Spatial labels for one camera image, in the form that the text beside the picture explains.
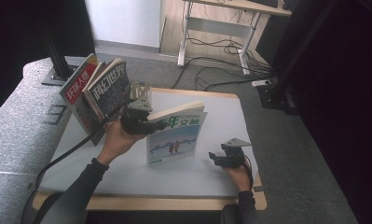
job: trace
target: wall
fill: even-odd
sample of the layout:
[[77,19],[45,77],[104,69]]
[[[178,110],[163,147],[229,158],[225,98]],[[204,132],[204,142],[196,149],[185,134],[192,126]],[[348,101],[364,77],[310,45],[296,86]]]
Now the wall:
[[159,48],[162,0],[86,0],[94,39]]

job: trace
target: person's right hand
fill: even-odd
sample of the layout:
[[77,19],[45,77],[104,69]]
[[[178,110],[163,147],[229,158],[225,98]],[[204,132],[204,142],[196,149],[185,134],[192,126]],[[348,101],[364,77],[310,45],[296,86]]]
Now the person's right hand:
[[116,157],[126,153],[137,141],[146,137],[146,134],[128,134],[119,120],[106,126],[106,140],[103,149],[96,160],[109,165]]
[[242,165],[238,168],[223,167],[223,170],[225,170],[229,174],[232,182],[238,188],[239,192],[251,190],[249,176],[247,174],[246,168],[244,168]]

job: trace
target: book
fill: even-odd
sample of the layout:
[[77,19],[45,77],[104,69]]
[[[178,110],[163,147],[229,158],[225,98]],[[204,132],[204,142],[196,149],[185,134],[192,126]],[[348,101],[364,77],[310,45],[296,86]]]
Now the book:
[[83,94],[99,120],[104,119],[118,105],[126,104],[131,94],[126,62],[120,58],[114,59],[97,74]]
[[99,126],[99,120],[89,104],[83,98],[82,90],[89,83],[98,66],[98,59],[91,53],[75,72],[63,84],[60,95],[70,108],[81,127],[87,134],[93,133]]
[[100,122],[118,105],[127,103],[130,94],[126,62],[116,58],[108,64],[99,63],[93,53],[75,70],[60,91],[86,134],[96,133],[91,139],[94,146],[104,136]]
[[168,126],[147,136],[147,164],[193,156],[207,115],[204,107],[202,101],[194,101],[148,116],[149,122],[164,121]]

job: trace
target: white tabletop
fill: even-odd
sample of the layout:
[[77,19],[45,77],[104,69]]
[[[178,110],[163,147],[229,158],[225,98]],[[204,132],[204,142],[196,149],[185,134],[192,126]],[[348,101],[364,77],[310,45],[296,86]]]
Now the white tabletop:
[[[155,166],[146,164],[145,139],[136,143],[129,152],[115,159],[104,174],[103,181],[95,193],[157,196],[157,197],[201,197],[220,198],[237,195],[235,187],[220,167],[214,166],[208,152],[224,155],[220,144],[233,137],[250,142],[238,98],[182,93],[152,92],[155,111],[174,107],[201,99],[208,112],[200,130],[194,157],[171,161]],[[86,137],[76,118],[70,118],[53,160]],[[94,147],[87,143],[68,158],[50,168],[39,191],[66,190],[96,157],[103,146]],[[244,153],[251,159],[254,176],[257,164],[252,147],[244,147]]]

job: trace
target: person's left hand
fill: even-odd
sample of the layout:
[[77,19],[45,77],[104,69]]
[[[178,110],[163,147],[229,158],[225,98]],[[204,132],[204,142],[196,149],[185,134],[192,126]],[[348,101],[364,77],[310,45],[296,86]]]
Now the person's left hand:
[[126,153],[133,144],[145,137],[145,134],[128,134],[119,120],[110,122],[106,126],[103,149],[96,160],[103,165],[109,165],[116,157]]

